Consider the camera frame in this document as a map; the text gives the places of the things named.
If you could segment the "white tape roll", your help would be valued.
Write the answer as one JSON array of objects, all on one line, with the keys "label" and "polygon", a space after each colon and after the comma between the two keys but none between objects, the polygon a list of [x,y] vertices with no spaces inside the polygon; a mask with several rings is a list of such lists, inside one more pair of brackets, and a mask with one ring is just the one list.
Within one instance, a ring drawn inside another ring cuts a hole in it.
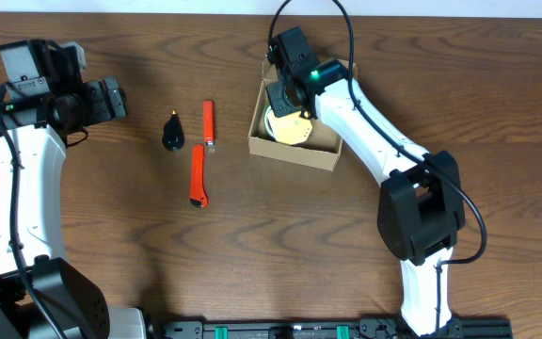
[{"label": "white tape roll", "polygon": [[273,128],[271,126],[271,123],[270,123],[270,117],[274,115],[274,112],[272,110],[272,107],[270,105],[268,105],[265,110],[264,110],[264,114],[263,114],[263,125],[264,125],[264,130],[265,130],[265,133],[271,137],[273,140],[276,139],[275,137],[275,134],[273,132]]}]

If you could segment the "small orange lighter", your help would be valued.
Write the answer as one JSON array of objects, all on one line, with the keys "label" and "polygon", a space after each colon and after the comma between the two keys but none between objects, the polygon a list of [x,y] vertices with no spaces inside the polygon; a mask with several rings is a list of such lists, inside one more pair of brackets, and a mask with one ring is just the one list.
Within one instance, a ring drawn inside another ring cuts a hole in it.
[{"label": "small orange lighter", "polygon": [[215,106],[212,100],[203,102],[204,141],[208,146],[215,145]]}]

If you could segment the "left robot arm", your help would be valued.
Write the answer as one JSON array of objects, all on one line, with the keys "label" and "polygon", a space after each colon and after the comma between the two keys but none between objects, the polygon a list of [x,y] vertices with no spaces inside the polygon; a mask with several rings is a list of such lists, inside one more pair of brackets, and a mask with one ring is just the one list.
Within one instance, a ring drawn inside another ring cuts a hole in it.
[{"label": "left robot arm", "polygon": [[145,338],[138,308],[107,304],[74,268],[61,228],[67,137],[127,114],[115,77],[0,86],[0,338]]}]

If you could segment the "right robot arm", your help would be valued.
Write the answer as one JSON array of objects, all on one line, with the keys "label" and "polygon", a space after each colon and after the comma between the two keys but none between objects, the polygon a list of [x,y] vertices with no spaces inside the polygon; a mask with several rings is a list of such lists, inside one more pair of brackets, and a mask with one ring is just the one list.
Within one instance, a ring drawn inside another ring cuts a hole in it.
[{"label": "right robot arm", "polygon": [[278,76],[266,87],[275,114],[320,121],[372,173],[380,187],[377,228],[401,265],[401,317],[417,336],[438,333],[452,317],[444,271],[465,223],[454,158],[401,133],[367,99],[353,64],[321,60],[300,27],[271,38],[267,58]]}]

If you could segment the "yellow white square packet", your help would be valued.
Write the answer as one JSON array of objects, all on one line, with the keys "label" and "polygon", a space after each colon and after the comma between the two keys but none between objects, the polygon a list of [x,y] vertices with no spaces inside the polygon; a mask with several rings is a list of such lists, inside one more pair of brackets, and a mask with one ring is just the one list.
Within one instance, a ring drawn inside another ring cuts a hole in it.
[{"label": "yellow white square packet", "polygon": [[266,121],[274,140],[285,145],[294,146],[303,143],[312,132],[311,121],[303,118],[300,111],[280,118],[271,112],[267,115]]}]

